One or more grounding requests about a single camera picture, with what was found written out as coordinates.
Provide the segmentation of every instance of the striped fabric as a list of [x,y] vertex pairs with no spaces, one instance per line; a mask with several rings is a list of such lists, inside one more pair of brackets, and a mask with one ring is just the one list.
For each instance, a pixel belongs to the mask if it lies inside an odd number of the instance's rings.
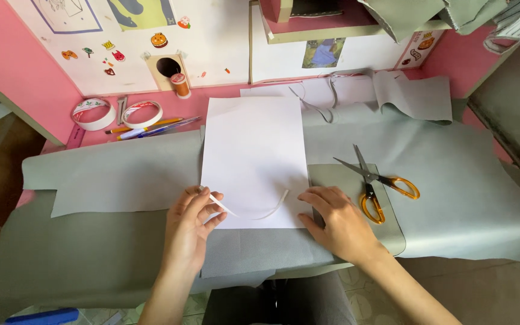
[[[497,28],[483,42],[487,50],[503,54],[513,46],[520,44],[520,0],[511,0],[508,7],[495,16],[493,21],[497,24]],[[508,46],[495,42],[501,39],[516,42]]]

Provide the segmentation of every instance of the scissor blade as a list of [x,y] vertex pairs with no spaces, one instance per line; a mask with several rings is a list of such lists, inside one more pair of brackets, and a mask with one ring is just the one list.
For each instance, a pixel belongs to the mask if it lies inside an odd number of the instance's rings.
[[361,174],[362,176],[364,176],[365,182],[367,182],[367,183],[370,183],[371,181],[374,181],[376,179],[375,175],[371,174],[369,171],[365,171],[362,168],[358,168],[357,166],[349,164],[346,161],[340,160],[338,158],[334,158],[334,159],[336,159],[336,161],[343,164],[344,166],[350,168],[351,170],[357,172],[358,174]]
[[358,146],[356,144],[352,144],[354,146],[354,151],[357,153],[358,162],[361,164],[362,169],[369,172],[368,166],[366,165],[365,159],[362,157],[361,150],[358,149]]

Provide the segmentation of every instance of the floor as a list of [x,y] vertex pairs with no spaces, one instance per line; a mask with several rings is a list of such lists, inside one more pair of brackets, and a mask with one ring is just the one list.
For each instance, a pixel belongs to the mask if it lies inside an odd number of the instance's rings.
[[[520,262],[458,258],[399,258],[401,265],[464,325],[520,324]],[[407,322],[379,286],[356,267],[339,270],[344,292],[359,325],[398,325]],[[210,293],[192,294],[184,307],[183,325],[201,325]],[[136,309],[80,309],[69,325],[103,325],[116,313],[115,325],[138,322]],[[30,307],[20,314],[50,308]]]

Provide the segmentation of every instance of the orange scissors handle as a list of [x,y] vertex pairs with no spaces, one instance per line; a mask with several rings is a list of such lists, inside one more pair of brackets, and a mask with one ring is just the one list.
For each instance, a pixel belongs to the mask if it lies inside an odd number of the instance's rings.
[[[375,216],[371,214],[371,212],[366,207],[366,201],[368,199],[372,200],[372,204],[374,205],[374,209],[376,210]],[[382,212],[382,208],[380,207],[379,200],[376,198],[375,194],[368,195],[367,193],[363,194],[361,197],[361,208],[364,211],[365,215],[375,224],[381,224],[384,222],[384,212]]]
[[[404,196],[408,196],[413,200],[416,200],[417,198],[421,197],[421,193],[418,191],[418,188],[416,188],[416,186],[414,184],[412,184],[410,181],[407,181],[406,179],[400,178],[400,177],[393,177],[393,178],[386,178],[386,179],[389,181],[386,185],[390,186],[391,188],[396,190],[398,193],[400,193]],[[404,189],[398,187],[396,185],[397,181],[402,181],[404,184],[406,184],[406,186],[408,186],[408,188],[411,191],[410,192],[405,191]]]

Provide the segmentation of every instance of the thread spool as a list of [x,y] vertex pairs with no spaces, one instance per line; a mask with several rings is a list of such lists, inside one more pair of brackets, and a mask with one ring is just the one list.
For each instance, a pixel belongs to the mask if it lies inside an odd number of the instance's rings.
[[174,84],[174,88],[176,88],[176,95],[178,95],[178,98],[184,100],[192,95],[190,88],[188,88],[188,80],[182,73],[176,73],[170,77],[170,80],[172,81],[172,84]]

